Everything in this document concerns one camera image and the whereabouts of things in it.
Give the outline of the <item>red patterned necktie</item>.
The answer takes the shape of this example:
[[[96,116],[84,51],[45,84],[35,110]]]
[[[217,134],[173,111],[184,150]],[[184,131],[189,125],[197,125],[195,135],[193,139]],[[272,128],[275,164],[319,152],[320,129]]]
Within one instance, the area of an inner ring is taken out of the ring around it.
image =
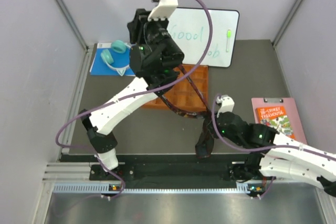
[[[203,120],[201,134],[198,138],[197,143],[195,144],[195,154],[197,158],[208,158],[211,156],[211,153],[214,148],[213,137],[211,136],[209,130],[207,129],[207,122],[210,117],[211,109],[209,108],[208,101],[205,101],[203,99],[203,96],[201,95],[198,88],[195,86],[194,82],[191,80],[191,78],[188,76],[186,79],[189,81],[189,83],[192,85],[192,87],[194,88],[198,96],[201,98],[203,103],[206,105],[205,111],[189,112],[189,111],[184,111],[184,110],[180,110],[177,108],[174,109],[171,103],[168,101],[168,99],[165,98],[164,95],[160,96],[159,99],[161,100],[163,104],[167,106],[169,110],[173,111],[175,114],[181,117]]]

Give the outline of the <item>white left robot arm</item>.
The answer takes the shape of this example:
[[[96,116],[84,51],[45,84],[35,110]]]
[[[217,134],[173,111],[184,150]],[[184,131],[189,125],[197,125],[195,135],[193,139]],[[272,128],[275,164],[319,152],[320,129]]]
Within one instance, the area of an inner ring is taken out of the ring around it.
[[[166,85],[177,80],[179,73],[175,69],[184,59],[182,50],[167,31],[168,19],[149,21],[149,15],[150,11],[137,9],[133,21],[127,24],[132,44],[129,66],[134,79],[106,102],[105,108],[81,118],[103,164],[101,174],[107,180],[114,180],[119,174],[115,149],[118,142],[113,129],[139,107],[168,92]]]

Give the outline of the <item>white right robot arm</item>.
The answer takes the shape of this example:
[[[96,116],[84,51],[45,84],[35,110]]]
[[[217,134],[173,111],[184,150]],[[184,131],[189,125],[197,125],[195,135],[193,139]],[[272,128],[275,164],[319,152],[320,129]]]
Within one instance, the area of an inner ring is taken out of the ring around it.
[[[269,126],[247,123],[232,112],[212,113],[210,124],[215,138],[249,155],[245,162],[248,178],[296,180],[335,196],[334,153],[296,141]]]

